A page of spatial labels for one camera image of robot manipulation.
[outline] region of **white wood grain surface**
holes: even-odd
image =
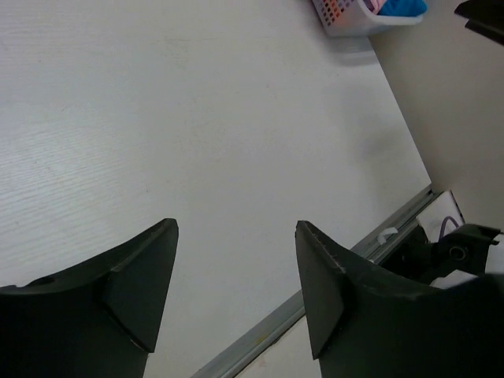
[[[148,378],[300,288],[296,220],[351,247],[429,184],[367,39],[307,0],[6,0],[0,88],[0,285],[179,221]]]

